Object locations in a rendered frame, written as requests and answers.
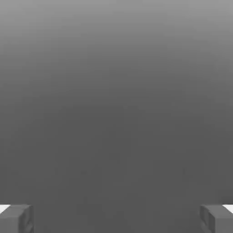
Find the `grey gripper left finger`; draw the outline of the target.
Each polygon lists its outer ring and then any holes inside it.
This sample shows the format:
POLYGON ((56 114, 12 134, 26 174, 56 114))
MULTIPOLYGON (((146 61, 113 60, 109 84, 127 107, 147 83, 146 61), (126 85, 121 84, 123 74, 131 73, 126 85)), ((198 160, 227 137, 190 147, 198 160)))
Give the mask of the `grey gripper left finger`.
POLYGON ((34 233, 33 206, 0 204, 0 233, 34 233))

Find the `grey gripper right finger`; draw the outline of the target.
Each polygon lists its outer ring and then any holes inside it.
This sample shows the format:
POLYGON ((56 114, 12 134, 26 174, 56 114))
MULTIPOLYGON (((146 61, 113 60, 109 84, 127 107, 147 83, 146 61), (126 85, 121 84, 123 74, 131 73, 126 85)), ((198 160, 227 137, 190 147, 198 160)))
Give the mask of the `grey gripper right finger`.
POLYGON ((199 217, 203 233, 233 233, 233 204, 201 205, 199 217))

